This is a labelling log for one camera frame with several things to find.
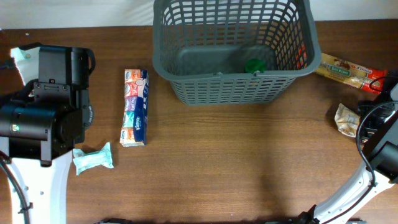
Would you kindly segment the brown paper bag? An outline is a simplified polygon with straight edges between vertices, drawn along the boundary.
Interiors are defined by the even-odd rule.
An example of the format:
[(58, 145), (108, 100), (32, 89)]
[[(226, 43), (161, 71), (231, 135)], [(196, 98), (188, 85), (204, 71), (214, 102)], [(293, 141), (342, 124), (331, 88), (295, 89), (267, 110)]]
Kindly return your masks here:
[(335, 113), (335, 123), (338, 131), (345, 136), (355, 138), (360, 122), (360, 116), (343, 104), (338, 105)]

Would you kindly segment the San Remo spaghetti packet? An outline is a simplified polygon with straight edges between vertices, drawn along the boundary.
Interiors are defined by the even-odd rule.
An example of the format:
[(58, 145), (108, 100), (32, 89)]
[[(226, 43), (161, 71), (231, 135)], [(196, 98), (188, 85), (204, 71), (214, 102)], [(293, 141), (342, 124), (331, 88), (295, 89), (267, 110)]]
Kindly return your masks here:
[[(314, 72), (331, 80), (376, 94), (380, 93), (384, 82), (382, 79), (376, 79), (387, 75), (387, 70), (364, 67), (325, 53), (322, 53), (320, 65)], [(370, 88), (370, 83), (374, 80), (376, 81)]]

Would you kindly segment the green lidded small jar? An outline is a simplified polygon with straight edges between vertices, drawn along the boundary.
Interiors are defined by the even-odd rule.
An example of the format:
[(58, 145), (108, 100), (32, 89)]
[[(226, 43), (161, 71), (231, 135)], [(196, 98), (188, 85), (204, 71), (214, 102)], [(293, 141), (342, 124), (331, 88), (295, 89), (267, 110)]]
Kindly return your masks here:
[(258, 58), (249, 59), (244, 64), (244, 71), (246, 73), (256, 73), (256, 72), (265, 72), (267, 70), (267, 65), (263, 60)]

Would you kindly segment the grey plastic shopping basket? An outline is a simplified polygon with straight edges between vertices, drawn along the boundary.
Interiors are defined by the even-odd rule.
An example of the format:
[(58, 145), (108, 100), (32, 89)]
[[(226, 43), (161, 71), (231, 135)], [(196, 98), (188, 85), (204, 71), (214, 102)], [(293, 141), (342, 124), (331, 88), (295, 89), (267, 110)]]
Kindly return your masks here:
[[(186, 105), (268, 103), (321, 61), (309, 0), (155, 1), (153, 10), (152, 64)], [(267, 70), (246, 73), (252, 58)]]

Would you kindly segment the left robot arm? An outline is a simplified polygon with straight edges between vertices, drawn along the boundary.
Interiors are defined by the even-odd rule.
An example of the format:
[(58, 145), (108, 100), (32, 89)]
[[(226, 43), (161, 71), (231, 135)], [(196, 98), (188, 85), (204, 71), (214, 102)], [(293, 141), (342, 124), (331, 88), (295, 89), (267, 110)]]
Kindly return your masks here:
[(14, 223), (65, 223), (73, 148), (85, 140), (94, 110), (91, 49), (40, 43), (11, 50), (24, 86), (1, 97), (1, 169)]

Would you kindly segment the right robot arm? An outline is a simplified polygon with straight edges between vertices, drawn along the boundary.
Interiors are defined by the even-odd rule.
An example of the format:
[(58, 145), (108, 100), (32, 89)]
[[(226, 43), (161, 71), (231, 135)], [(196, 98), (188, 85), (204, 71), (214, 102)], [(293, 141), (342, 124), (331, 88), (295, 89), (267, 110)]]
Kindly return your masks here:
[(397, 185), (397, 70), (377, 78), (383, 84), (374, 101), (358, 106), (358, 170), (330, 198), (302, 212), (294, 223), (348, 223), (379, 193)]

